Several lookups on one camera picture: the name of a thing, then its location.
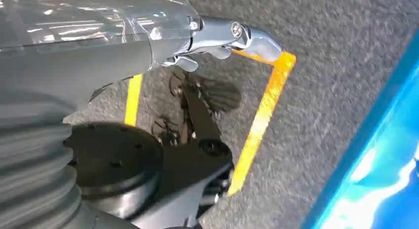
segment blue surface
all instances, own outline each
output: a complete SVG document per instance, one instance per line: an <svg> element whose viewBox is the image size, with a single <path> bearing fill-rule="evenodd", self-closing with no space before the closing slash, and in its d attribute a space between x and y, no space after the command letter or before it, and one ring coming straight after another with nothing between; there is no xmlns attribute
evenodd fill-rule
<svg viewBox="0 0 419 229"><path fill-rule="evenodd" d="M419 228L416 158L419 158L419 33L302 227Z"/></svg>

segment transparent plastic shell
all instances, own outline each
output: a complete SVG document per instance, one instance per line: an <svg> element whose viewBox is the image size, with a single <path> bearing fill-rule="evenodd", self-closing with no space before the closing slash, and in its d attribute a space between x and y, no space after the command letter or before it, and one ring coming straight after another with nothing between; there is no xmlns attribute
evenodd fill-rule
<svg viewBox="0 0 419 229"><path fill-rule="evenodd" d="M184 39L182 49L195 20L187 0L0 0L0 58L145 40Z"/></svg>

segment robotic arm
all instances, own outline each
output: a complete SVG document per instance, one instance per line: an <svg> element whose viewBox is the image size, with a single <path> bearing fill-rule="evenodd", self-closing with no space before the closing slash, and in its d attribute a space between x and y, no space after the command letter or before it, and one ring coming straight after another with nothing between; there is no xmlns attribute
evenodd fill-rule
<svg viewBox="0 0 419 229"><path fill-rule="evenodd" d="M225 59L232 50L269 61L282 51L268 33L234 20L199 16L187 0L0 0L0 228L136 228L82 200L76 172L67 166L73 151L63 141L72 128L63 118L85 105L97 88L116 80L160 65L191 72L198 63L190 54ZM194 112L205 105L191 85L181 82L180 87L191 118L188 129L205 130L192 117L201 116ZM206 124L213 125L210 118ZM210 148L210 155L214 148L225 150L218 134L212 133L210 142L198 136L205 146L192 146ZM231 153L225 152L223 160L214 160L215 170L204 168L204 175L211 176L206 184L229 170ZM154 198L150 210L131 219L134 224L159 228L153 220L162 222L161 216L155 217L153 210L163 212L162 202L173 207L173 200L182 198L163 190L173 182L163 182L156 193L163 200ZM196 182L189 184L199 189ZM191 189L175 185L176 192ZM177 217L161 225L193 226L194 220Z"/></svg>

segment bolt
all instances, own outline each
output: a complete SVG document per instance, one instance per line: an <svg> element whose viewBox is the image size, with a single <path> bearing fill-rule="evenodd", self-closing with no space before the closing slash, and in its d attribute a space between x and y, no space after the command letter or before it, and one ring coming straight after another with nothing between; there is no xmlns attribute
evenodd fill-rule
<svg viewBox="0 0 419 229"><path fill-rule="evenodd" d="M215 112L214 112L214 118L215 118L215 119L219 119L220 117L221 117L221 113L220 113L220 112L215 111Z"/></svg>
<svg viewBox="0 0 419 229"><path fill-rule="evenodd" d="M242 35L242 26L238 22L233 22L231 24L231 33L234 38L239 38Z"/></svg>
<svg viewBox="0 0 419 229"><path fill-rule="evenodd" d="M198 25L198 23L197 23L197 22L192 21L192 22L189 24L189 29L191 29L191 30L193 30L193 31L198 30L198 28L199 28L199 25Z"/></svg>
<svg viewBox="0 0 419 229"><path fill-rule="evenodd" d="M138 150L143 150L143 149L144 149L144 145L142 145L141 143L136 143L136 144L134 145L134 147L135 147L136 149L138 149Z"/></svg>

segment yellow tape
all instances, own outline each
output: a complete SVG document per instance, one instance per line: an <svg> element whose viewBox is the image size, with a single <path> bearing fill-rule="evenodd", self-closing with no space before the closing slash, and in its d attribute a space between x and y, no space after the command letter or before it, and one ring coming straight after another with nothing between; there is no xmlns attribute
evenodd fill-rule
<svg viewBox="0 0 419 229"><path fill-rule="evenodd" d="M249 135L239 157L239 161L237 162L237 166L234 170L228 195L233 195L242 188L250 170L251 163L253 162L254 156L259 148L259 144L275 110L275 106L279 100L285 81L287 80L287 77L293 69L296 61L296 57L293 54L285 51L275 62L267 62L258 56L250 56L241 51L237 53L265 64L273 65L274 69L268 85L266 86L262 101L259 104L259 109L254 117Z"/></svg>
<svg viewBox="0 0 419 229"><path fill-rule="evenodd" d="M143 75L136 75L129 80L128 95L126 97L125 124L137 125L138 103L140 101L141 83Z"/></svg>

